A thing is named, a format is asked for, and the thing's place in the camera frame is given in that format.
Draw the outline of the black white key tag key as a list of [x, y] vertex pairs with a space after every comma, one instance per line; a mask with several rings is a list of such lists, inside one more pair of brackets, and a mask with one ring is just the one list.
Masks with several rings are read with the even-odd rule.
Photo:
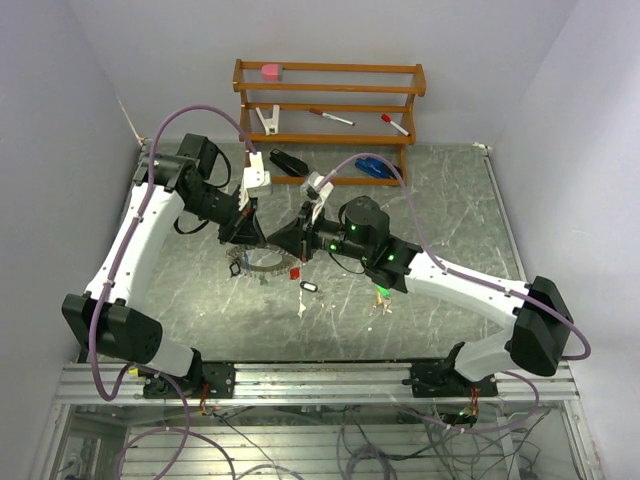
[[311, 303], [311, 302], [323, 303], [324, 293], [317, 284], [309, 281], [301, 281], [300, 291], [299, 291], [299, 300], [303, 304]]

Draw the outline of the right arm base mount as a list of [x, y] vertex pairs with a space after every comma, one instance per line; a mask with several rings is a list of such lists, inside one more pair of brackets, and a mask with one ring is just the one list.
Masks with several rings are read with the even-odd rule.
[[435, 359], [412, 363], [408, 377], [401, 384], [411, 388], [414, 398], [471, 397], [473, 391], [481, 398], [498, 396], [494, 377], [487, 376], [472, 382], [443, 361]]

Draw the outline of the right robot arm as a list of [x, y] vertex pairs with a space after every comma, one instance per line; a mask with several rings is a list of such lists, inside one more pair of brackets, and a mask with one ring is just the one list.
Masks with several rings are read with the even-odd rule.
[[573, 321], [553, 281], [500, 279], [444, 262], [392, 235], [389, 215], [367, 196], [347, 202], [336, 221], [306, 202], [268, 241], [303, 261], [318, 251], [355, 259], [379, 287], [436, 297], [497, 324], [498, 333], [460, 342], [446, 357], [437, 379], [452, 395], [511, 368], [541, 377], [557, 371]]

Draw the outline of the grey keyring disc with rings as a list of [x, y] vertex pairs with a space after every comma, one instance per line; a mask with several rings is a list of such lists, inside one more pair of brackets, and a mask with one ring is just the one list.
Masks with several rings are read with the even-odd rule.
[[[250, 271], [246, 271], [243, 254], [248, 254]], [[267, 278], [269, 276], [287, 275], [297, 266], [298, 260], [286, 251], [266, 245], [262, 248], [248, 245], [235, 245], [226, 250], [226, 260], [229, 264], [237, 264], [241, 268], [238, 276]]]

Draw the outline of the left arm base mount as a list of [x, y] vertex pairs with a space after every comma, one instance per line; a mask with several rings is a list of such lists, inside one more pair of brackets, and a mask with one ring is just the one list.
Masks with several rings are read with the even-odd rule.
[[197, 396], [205, 399], [231, 399], [235, 390], [236, 369], [231, 363], [204, 362]]

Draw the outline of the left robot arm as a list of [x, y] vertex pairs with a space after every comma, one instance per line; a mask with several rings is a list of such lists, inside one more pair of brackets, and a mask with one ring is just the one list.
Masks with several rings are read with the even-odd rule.
[[186, 135], [174, 155], [147, 152], [134, 173], [126, 215], [99, 272], [61, 310], [90, 359], [100, 355], [168, 376], [182, 397], [205, 384], [201, 354], [171, 340], [161, 323], [143, 313], [152, 270], [165, 238], [187, 211], [218, 225], [222, 243], [263, 245], [257, 196], [271, 191], [261, 153], [250, 153], [241, 183], [231, 194], [210, 184], [220, 149], [208, 138]]

